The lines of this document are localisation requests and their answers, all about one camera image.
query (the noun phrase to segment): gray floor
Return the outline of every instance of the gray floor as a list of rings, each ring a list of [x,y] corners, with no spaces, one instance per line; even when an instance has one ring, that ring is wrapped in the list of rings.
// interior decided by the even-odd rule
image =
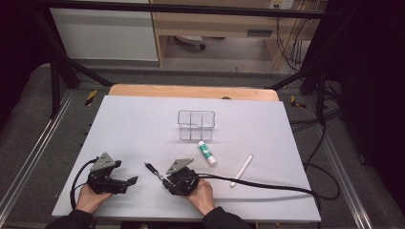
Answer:
[[[263,52],[264,43],[251,39],[204,39],[205,51],[198,47],[169,40],[164,67],[130,66],[117,70],[111,68],[95,70],[102,76],[119,83],[167,84],[167,85],[204,85],[227,87],[263,88],[277,82],[290,73],[289,69],[274,71],[271,59]],[[53,134],[32,175],[15,202],[8,218],[7,226],[16,222],[33,223],[38,228],[53,220],[51,212],[57,201],[56,194],[61,190],[72,169],[75,158],[95,118],[102,96],[108,88],[96,86],[93,80],[81,75],[83,84],[72,92],[73,99]],[[296,92],[299,82],[280,92],[285,102],[288,118],[291,120],[312,118],[309,109],[290,106],[291,92]],[[84,106],[90,90],[96,87],[98,93],[90,107]],[[296,95],[300,101],[304,97]],[[330,109],[337,105],[327,101]],[[22,95],[21,102],[13,110],[11,117],[0,132],[0,197],[3,197],[25,159],[31,152],[36,140],[45,129],[51,113],[50,74],[47,68],[36,70]],[[398,210],[373,167],[361,165],[359,155],[352,142],[345,122],[335,118],[327,123],[327,134],[339,154],[352,183],[370,217],[374,228],[405,228],[405,217]],[[295,135],[300,156],[305,161],[319,140],[315,127]],[[313,163],[333,173],[326,157],[325,147],[321,147]],[[309,169],[311,187],[317,192],[331,196],[335,187],[331,180],[316,170]],[[334,201],[322,201],[320,211],[323,228],[356,228],[352,211],[342,195]],[[117,225],[118,222],[101,221],[101,224]],[[281,228],[309,228],[314,224],[284,224]],[[276,224],[261,224],[260,228],[280,228]]]

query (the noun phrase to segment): white marker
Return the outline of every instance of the white marker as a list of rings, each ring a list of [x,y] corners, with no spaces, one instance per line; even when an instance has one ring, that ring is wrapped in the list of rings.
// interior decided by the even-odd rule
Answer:
[[[247,158],[247,160],[245,161],[244,165],[242,166],[242,168],[239,170],[238,174],[235,176],[235,178],[239,178],[241,177],[242,173],[245,171],[247,165],[250,163],[250,160],[252,160],[253,155],[249,155],[249,157]],[[230,183],[230,187],[233,188],[235,186],[235,182]]]

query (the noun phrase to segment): floor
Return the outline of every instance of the floor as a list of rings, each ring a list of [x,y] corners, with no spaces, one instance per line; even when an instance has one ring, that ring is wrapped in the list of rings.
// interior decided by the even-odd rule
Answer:
[[[167,85],[200,85],[226,87],[263,88],[270,86],[280,79],[292,74],[293,71],[284,67],[274,70],[270,56],[265,52],[264,42],[260,39],[219,39],[207,37],[204,39],[206,49],[183,44],[173,37],[169,39],[166,50],[165,65],[154,67],[142,63],[125,63],[118,69],[100,68],[94,66],[94,71],[101,76],[119,83],[167,84]],[[22,95],[21,102],[13,110],[7,125],[0,132],[0,197],[8,197],[10,187],[21,183],[18,198],[9,204],[12,208],[3,211],[4,202],[0,204],[0,219],[6,216],[2,228],[44,228],[53,220],[51,212],[57,201],[57,193],[63,188],[75,158],[80,152],[80,146],[91,129],[91,123],[96,116],[102,96],[108,93],[108,88],[97,85],[84,75],[78,90],[66,90],[71,97],[63,116],[57,122],[57,128],[51,133],[51,139],[42,146],[35,145],[41,133],[49,124],[51,113],[51,90],[49,69],[39,68],[32,73],[32,78]],[[300,81],[294,82],[278,92],[285,103],[290,120],[313,118],[313,101],[311,95],[301,96],[298,92]],[[91,106],[84,106],[92,89],[97,89],[97,95]],[[299,106],[291,106],[291,96],[294,95]],[[326,100],[328,106],[325,113],[337,108],[333,100]],[[303,161],[309,158],[321,137],[319,126],[311,126],[294,134],[300,156]],[[40,158],[32,156],[33,149],[40,148]],[[341,186],[343,194],[336,200],[322,200],[320,211],[322,228],[405,228],[405,217],[398,210],[394,200],[385,190],[373,167],[362,165],[356,151],[351,134],[344,120],[335,117],[327,122],[324,143],[313,158],[312,162],[321,166],[335,177],[335,162],[333,155],[341,161],[344,172],[347,173],[349,184],[360,201],[360,206],[353,205],[351,196],[345,194],[345,189],[351,186]],[[18,172],[25,163],[33,162],[33,168],[25,175]],[[333,196],[336,186],[330,177],[318,170],[308,170],[311,187],[325,196]],[[356,209],[363,209],[370,225],[359,224]],[[117,228],[119,222],[100,220],[99,228]],[[260,228],[316,228],[316,224],[305,223],[261,223]]]

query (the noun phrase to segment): sleeve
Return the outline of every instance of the sleeve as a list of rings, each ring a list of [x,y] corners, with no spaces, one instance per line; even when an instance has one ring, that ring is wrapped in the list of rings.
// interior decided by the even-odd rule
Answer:
[[[91,214],[73,210],[67,217],[55,219],[45,229],[88,229],[92,221]]]
[[[251,229],[240,217],[227,213],[222,207],[205,215],[202,223],[209,229]]]

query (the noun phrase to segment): human hand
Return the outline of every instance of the human hand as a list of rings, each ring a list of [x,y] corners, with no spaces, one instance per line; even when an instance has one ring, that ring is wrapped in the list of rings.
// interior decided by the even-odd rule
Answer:
[[[85,184],[80,190],[75,209],[92,214],[104,200],[110,198],[112,195],[111,193],[97,194],[88,184]]]
[[[200,179],[199,185],[190,195],[185,197],[193,204],[194,208],[203,216],[215,208],[214,194],[211,184],[204,179]]]

